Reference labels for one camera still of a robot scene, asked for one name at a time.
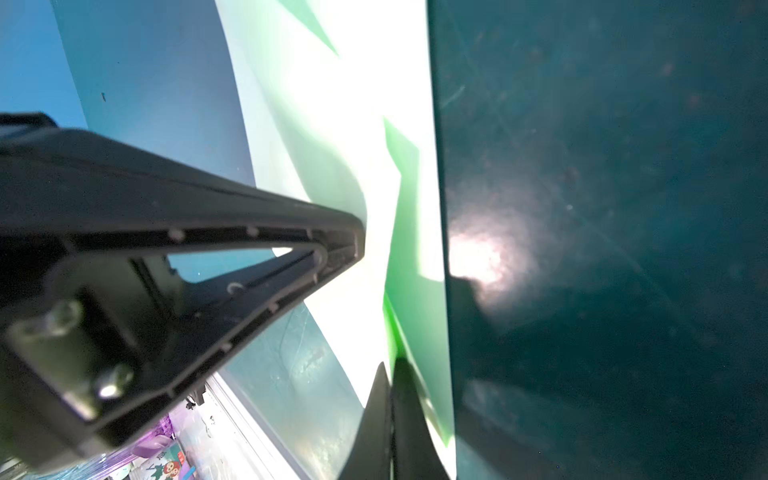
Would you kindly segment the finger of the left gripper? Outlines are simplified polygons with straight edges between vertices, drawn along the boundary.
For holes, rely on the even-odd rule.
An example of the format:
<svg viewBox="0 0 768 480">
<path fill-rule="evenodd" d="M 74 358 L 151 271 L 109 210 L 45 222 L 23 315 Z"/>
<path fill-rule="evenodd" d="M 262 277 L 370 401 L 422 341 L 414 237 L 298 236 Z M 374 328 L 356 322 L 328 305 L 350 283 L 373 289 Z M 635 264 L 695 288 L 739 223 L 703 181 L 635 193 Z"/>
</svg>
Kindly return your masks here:
<svg viewBox="0 0 768 480">
<path fill-rule="evenodd" d="M 135 441 L 364 244 L 352 214 L 3 114 L 2 454 L 56 471 Z"/>
</svg>

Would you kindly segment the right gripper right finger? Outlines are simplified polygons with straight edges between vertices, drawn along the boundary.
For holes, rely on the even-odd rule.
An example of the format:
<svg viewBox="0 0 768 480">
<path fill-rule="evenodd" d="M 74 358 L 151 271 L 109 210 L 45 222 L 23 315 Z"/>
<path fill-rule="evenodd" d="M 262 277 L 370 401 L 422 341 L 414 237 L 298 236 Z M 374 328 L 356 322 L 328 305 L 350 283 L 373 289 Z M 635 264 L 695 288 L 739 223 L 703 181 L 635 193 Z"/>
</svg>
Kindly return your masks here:
<svg viewBox="0 0 768 480">
<path fill-rule="evenodd" d="M 395 362 L 391 402 L 393 478 L 448 480 L 430 436 L 414 370 L 406 358 Z"/>
</svg>

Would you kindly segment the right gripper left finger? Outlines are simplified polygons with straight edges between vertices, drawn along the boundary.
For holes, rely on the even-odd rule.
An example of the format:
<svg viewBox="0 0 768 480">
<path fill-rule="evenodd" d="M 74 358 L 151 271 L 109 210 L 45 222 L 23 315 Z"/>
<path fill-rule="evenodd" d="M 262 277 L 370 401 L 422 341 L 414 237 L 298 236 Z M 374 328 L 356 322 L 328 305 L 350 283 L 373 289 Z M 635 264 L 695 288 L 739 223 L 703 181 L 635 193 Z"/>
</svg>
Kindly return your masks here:
<svg viewBox="0 0 768 480">
<path fill-rule="evenodd" d="M 374 377 L 368 402 L 348 459 L 339 480 L 387 480 L 390 478 L 392 407 L 390 383 L 384 363 Z"/>
</svg>

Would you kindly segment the dark green table mat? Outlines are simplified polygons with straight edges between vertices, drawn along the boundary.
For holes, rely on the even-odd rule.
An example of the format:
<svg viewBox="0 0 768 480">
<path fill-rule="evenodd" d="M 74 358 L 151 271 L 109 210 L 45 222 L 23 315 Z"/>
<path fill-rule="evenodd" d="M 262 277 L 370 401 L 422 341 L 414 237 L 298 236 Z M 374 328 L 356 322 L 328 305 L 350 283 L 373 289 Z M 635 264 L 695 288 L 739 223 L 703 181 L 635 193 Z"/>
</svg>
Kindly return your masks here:
<svg viewBox="0 0 768 480">
<path fill-rule="evenodd" d="M 52 10 L 90 129 L 258 187 L 218 2 Z M 766 3 L 423 2 L 455 478 L 765 478 Z M 333 479 L 306 302 L 218 374 Z"/>
</svg>

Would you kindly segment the aluminium front rail bed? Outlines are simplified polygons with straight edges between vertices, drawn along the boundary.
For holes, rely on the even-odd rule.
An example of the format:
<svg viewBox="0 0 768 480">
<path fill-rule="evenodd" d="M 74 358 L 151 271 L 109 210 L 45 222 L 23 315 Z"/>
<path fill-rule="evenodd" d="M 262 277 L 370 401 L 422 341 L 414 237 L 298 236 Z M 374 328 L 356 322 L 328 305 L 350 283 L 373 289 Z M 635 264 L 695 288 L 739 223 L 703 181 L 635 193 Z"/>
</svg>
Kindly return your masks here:
<svg viewBox="0 0 768 480">
<path fill-rule="evenodd" d="M 220 374 L 205 387 L 180 434 L 201 479 L 301 477 Z"/>
</svg>

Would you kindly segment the light green paper sheet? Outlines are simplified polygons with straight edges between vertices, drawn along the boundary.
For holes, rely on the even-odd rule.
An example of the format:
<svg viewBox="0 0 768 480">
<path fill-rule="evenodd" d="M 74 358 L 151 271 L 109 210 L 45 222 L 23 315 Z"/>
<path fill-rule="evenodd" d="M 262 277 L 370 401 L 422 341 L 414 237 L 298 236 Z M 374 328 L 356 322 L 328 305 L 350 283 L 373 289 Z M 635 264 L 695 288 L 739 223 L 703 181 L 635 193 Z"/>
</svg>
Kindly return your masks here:
<svg viewBox="0 0 768 480">
<path fill-rule="evenodd" d="M 427 5 L 220 1 L 255 181 L 349 212 L 363 258 L 307 299 L 360 401 L 408 359 L 456 477 Z"/>
</svg>

